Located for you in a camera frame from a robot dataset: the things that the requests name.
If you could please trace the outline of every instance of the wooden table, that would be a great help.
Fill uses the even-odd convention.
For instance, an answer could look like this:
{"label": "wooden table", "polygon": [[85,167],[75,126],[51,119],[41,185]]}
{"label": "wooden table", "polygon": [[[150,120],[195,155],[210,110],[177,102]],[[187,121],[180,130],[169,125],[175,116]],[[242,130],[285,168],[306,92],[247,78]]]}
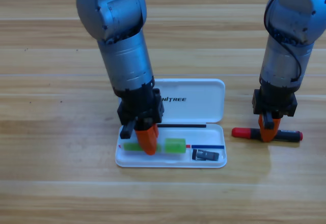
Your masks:
{"label": "wooden table", "polygon": [[303,142],[230,136],[258,126],[266,2],[147,0],[156,77],[200,74],[227,88],[228,164],[157,170],[115,164],[117,98],[74,0],[0,0],[0,223],[326,223],[326,35],[295,117],[281,123]]}

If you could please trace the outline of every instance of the green eraser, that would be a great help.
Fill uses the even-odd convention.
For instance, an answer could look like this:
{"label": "green eraser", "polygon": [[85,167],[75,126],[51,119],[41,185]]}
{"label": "green eraser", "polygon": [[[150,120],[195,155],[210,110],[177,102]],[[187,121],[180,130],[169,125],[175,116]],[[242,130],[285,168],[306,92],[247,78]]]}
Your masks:
{"label": "green eraser", "polygon": [[125,151],[142,151],[143,150],[138,143],[124,143],[123,149]]}
{"label": "green eraser", "polygon": [[[125,151],[143,151],[139,143],[124,143],[123,149]],[[159,144],[157,144],[156,151],[157,152],[162,151],[162,147]]]}
{"label": "green eraser", "polygon": [[165,153],[168,154],[184,154],[186,152],[185,139],[183,138],[167,138],[164,145]]}

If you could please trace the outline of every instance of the unitree logo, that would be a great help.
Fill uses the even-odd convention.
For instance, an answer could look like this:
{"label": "unitree logo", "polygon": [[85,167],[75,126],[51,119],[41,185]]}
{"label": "unitree logo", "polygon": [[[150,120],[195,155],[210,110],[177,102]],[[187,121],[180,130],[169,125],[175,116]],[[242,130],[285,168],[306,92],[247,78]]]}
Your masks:
{"label": "unitree logo", "polygon": [[163,98],[163,101],[167,101],[167,102],[185,102],[187,100],[187,98]]}

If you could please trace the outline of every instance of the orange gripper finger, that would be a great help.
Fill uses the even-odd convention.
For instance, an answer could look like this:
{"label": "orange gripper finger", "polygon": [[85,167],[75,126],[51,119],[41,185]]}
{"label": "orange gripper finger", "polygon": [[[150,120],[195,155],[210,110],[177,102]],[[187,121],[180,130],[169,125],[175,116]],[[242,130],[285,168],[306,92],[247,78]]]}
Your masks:
{"label": "orange gripper finger", "polygon": [[136,131],[138,143],[148,155],[154,155],[157,148],[158,127],[153,125],[146,131]]}
{"label": "orange gripper finger", "polygon": [[274,129],[273,130],[265,129],[263,125],[263,117],[262,115],[259,116],[258,123],[260,126],[261,139],[265,143],[269,143],[270,141],[272,141],[279,130],[281,119],[273,119],[273,121],[274,121]]}

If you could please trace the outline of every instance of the white case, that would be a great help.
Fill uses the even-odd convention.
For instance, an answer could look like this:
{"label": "white case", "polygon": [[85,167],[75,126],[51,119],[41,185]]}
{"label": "white case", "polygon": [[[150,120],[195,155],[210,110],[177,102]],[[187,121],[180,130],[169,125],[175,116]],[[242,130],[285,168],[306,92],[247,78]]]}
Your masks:
{"label": "white case", "polygon": [[221,168],[227,163],[223,129],[217,123],[223,117],[225,85],[219,79],[156,79],[163,98],[165,112],[162,124],[202,124],[206,128],[159,128],[157,142],[166,138],[184,138],[187,145],[214,145],[223,149],[203,149],[220,154],[218,161],[192,160],[193,150],[185,154],[127,152],[121,148],[125,142],[136,142],[133,132],[130,139],[120,139],[116,149],[116,163],[121,167],[177,167]]}

